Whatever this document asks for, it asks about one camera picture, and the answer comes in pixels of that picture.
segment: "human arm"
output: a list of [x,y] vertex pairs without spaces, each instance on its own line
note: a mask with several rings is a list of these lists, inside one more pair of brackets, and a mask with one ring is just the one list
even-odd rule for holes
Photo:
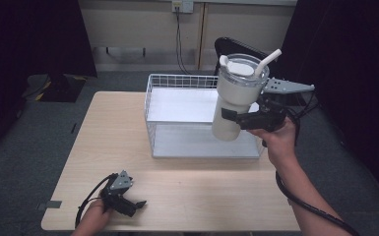
[[[269,159],[275,165],[284,186],[297,198],[340,219],[315,189],[297,161],[294,152],[295,126],[288,118],[284,125],[269,133],[265,130],[250,130],[262,138],[268,147]],[[293,212],[303,235],[350,235],[338,225],[291,202]]]
[[112,208],[103,212],[103,200],[93,201],[72,236],[92,236],[102,230],[112,215]]

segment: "white cup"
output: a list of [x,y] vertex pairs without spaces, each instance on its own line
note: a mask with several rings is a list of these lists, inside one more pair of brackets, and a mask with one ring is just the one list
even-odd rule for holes
[[216,110],[213,121],[213,134],[222,141],[236,140],[241,131],[233,121],[223,119],[221,109],[247,113],[254,103],[269,76],[269,67],[265,67],[258,76],[254,75],[260,60],[245,54],[227,56],[227,66],[220,67]]

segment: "human hand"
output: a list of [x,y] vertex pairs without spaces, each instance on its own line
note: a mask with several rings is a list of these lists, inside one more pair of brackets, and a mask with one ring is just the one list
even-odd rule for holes
[[85,215],[82,217],[81,222],[73,232],[72,236],[95,235],[106,226],[112,213],[112,208],[103,212],[103,200],[96,199],[89,205]]
[[260,137],[267,143],[269,159],[277,169],[290,161],[296,161],[294,153],[295,125],[288,118],[284,118],[282,127],[274,132],[263,129],[248,130],[251,134]]

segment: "white wire basket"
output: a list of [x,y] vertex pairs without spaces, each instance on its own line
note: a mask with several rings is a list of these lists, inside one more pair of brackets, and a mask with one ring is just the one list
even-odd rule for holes
[[145,100],[153,157],[258,158],[262,146],[241,131],[232,142],[212,134],[218,93],[212,76],[151,74]]

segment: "wooden table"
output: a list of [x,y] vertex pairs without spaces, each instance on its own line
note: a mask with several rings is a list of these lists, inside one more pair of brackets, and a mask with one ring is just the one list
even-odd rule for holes
[[107,231],[299,230],[266,151],[260,159],[152,158],[144,99],[143,92],[95,95],[51,198],[61,207],[46,210],[44,230],[73,230],[85,197],[121,170],[134,178],[124,197],[148,202],[131,218],[116,212]]

